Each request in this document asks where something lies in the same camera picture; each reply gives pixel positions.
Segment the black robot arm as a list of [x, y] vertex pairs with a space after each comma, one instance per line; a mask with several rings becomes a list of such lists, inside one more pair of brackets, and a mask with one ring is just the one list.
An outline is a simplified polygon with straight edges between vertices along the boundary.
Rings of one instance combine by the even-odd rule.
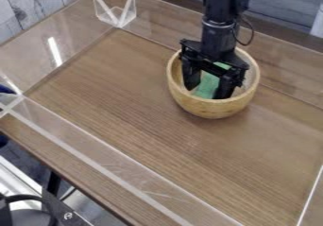
[[182, 39], [182, 77], [186, 89], [206, 99], [230, 98], [243, 86], [248, 63], [236, 53], [243, 13], [250, 0], [203, 0], [200, 40]]

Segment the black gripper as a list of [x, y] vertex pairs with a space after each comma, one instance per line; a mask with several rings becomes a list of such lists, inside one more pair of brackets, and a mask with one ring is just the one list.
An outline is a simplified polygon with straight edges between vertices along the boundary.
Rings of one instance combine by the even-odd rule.
[[222, 77], [219, 79], [219, 87], [214, 93], [214, 99], [230, 98], [234, 94], [235, 87], [243, 86], [246, 71], [250, 69], [250, 64], [238, 56], [235, 51], [224, 52], [218, 59], [211, 58], [200, 52], [200, 42], [182, 39], [182, 72], [184, 86], [188, 91], [192, 91], [200, 83], [200, 69], [215, 74], [212, 68], [214, 62], [223, 62], [232, 66], [234, 78]]

